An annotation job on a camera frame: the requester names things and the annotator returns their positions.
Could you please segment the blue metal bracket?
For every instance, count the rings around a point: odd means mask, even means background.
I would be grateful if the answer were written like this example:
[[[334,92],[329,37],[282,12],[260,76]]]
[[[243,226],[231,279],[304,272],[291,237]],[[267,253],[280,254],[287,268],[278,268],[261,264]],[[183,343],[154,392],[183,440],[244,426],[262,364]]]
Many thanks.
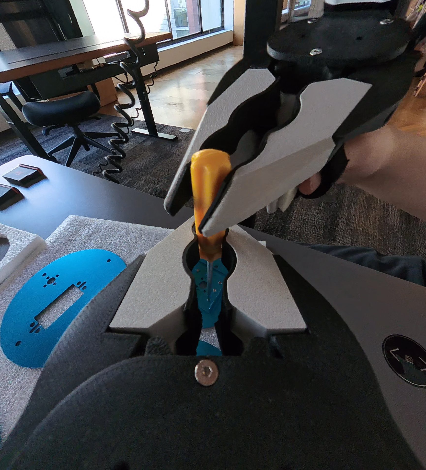
[[[192,270],[194,275],[198,307],[203,314],[218,316],[221,311],[221,299],[224,280],[228,274],[228,269],[223,265],[221,258],[212,263],[212,286],[208,300],[207,290],[207,262],[200,259]]]

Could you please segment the white foam frame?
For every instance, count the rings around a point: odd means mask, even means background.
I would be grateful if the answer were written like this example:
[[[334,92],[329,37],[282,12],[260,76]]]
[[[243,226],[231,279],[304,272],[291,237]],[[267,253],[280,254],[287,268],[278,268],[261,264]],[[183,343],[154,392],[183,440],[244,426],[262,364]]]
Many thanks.
[[[45,248],[45,241],[38,235],[0,224],[0,241],[9,247],[0,259],[0,284],[7,279],[32,253]]]

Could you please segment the window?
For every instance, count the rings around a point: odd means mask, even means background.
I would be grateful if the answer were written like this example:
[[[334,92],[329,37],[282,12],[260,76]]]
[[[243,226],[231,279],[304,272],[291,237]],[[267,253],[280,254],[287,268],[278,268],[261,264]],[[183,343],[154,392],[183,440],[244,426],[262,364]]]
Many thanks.
[[[83,3],[97,35],[108,32],[139,35],[139,26],[127,11],[141,11],[145,1],[85,0]],[[176,40],[222,29],[224,3],[222,0],[149,0],[149,10],[140,21],[146,33],[170,32]]]

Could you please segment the small blue metal disc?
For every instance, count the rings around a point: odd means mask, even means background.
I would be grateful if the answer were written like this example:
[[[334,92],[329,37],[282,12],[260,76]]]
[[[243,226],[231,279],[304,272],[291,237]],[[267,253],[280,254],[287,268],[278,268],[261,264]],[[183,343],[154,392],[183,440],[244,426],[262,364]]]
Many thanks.
[[[205,341],[199,340],[196,348],[197,356],[222,356],[221,350]]]

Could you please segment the black round desk grommet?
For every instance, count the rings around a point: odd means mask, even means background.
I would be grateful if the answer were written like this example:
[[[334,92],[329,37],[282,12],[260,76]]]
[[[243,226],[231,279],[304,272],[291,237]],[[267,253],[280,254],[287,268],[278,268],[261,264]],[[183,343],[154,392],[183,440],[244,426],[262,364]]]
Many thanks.
[[[382,352],[398,377],[426,388],[426,350],[419,343],[402,335],[390,335],[383,341]]]

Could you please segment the black saddle stool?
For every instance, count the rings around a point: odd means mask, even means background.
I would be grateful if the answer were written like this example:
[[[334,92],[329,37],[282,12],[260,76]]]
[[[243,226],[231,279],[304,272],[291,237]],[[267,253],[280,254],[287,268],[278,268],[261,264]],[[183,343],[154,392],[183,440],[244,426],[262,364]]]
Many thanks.
[[[54,153],[71,146],[65,163],[65,166],[69,167],[80,147],[84,147],[86,151],[89,151],[90,146],[93,146],[116,155],[113,149],[106,147],[93,138],[117,136],[117,133],[84,133],[79,128],[82,122],[98,113],[100,108],[101,103],[96,94],[92,91],[84,91],[78,95],[49,102],[28,102],[23,105],[22,114],[30,124],[42,127],[44,135],[48,135],[50,130],[63,126],[72,129],[72,137],[48,151],[48,155],[53,156]]]

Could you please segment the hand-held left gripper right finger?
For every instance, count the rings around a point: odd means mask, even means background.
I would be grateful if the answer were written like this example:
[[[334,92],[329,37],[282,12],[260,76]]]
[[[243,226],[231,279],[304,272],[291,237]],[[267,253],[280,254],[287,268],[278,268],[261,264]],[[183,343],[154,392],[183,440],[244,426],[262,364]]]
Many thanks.
[[[222,263],[228,275],[216,332],[223,355],[240,355],[255,337],[306,330],[273,254],[239,226],[228,231]]]

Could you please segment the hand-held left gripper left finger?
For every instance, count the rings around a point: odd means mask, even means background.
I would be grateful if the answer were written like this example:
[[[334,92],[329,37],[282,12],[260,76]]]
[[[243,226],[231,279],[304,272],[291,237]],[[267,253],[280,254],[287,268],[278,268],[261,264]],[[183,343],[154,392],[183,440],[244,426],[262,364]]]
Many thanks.
[[[110,329],[161,337],[173,352],[196,355],[202,317],[191,267],[198,260],[194,217],[150,249]]]

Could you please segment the person's right hand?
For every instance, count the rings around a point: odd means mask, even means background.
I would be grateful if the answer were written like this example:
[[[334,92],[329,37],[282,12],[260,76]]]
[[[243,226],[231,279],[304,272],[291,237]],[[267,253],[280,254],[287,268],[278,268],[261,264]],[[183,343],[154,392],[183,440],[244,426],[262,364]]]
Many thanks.
[[[416,136],[385,126],[346,141],[339,150],[345,167],[338,170],[335,184],[357,186],[380,200],[406,210],[409,191],[396,195],[391,184],[404,175],[402,157],[413,149]]]

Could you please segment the dark pants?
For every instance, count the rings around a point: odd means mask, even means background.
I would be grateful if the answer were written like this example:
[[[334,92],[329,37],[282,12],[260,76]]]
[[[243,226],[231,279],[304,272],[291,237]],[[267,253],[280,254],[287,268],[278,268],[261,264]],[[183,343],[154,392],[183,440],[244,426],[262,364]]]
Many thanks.
[[[420,256],[384,255],[369,247],[304,243],[301,245],[426,287],[426,261]]]

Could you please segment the yellow handled screwdriver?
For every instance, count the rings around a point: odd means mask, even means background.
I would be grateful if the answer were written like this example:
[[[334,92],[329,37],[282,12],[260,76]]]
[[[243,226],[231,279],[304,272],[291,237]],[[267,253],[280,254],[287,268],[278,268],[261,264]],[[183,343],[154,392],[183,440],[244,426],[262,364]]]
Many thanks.
[[[200,258],[206,261],[206,293],[208,301],[213,289],[213,263],[222,255],[223,230],[211,236],[200,232],[200,224],[225,179],[231,172],[230,157],[214,149],[200,150],[193,154],[190,167],[194,203],[195,229],[199,244]]]

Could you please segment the wooden column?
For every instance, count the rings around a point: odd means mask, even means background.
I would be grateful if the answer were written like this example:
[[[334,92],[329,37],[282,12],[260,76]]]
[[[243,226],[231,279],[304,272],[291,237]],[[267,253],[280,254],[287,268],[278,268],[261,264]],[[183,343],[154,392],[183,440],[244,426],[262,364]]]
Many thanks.
[[[245,0],[233,1],[233,45],[244,44],[245,30]]]

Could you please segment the blue disc with rectangular cutout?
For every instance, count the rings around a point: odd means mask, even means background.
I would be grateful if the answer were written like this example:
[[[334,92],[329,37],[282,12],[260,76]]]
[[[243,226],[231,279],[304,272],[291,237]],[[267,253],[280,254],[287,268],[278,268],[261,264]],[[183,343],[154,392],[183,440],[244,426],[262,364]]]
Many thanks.
[[[43,367],[79,312],[126,268],[108,250],[80,250],[51,262],[30,278],[10,302],[0,327],[6,357],[21,367]],[[81,292],[48,327],[37,319],[46,307],[74,287]]]

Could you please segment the small brown cardboard box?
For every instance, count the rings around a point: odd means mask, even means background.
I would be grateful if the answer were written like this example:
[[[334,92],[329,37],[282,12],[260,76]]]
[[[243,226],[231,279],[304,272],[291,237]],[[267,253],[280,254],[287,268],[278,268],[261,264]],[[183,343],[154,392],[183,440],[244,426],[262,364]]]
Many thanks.
[[[104,79],[95,84],[99,93],[101,106],[109,105],[117,101],[117,90],[112,78]]]

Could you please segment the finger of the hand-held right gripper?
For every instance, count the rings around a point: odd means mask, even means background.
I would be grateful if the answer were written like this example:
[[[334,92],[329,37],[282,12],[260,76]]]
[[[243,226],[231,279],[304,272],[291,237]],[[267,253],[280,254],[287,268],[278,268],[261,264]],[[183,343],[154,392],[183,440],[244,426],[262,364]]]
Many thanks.
[[[208,137],[228,123],[231,114],[239,105],[265,91],[274,80],[268,69],[248,69],[207,106],[164,200],[163,206],[169,215],[175,216],[192,197],[190,177],[192,155],[200,149]]]
[[[315,82],[300,94],[296,118],[272,132],[258,156],[237,168],[201,232],[221,232],[319,172],[334,149],[332,135],[371,84],[340,78]]]

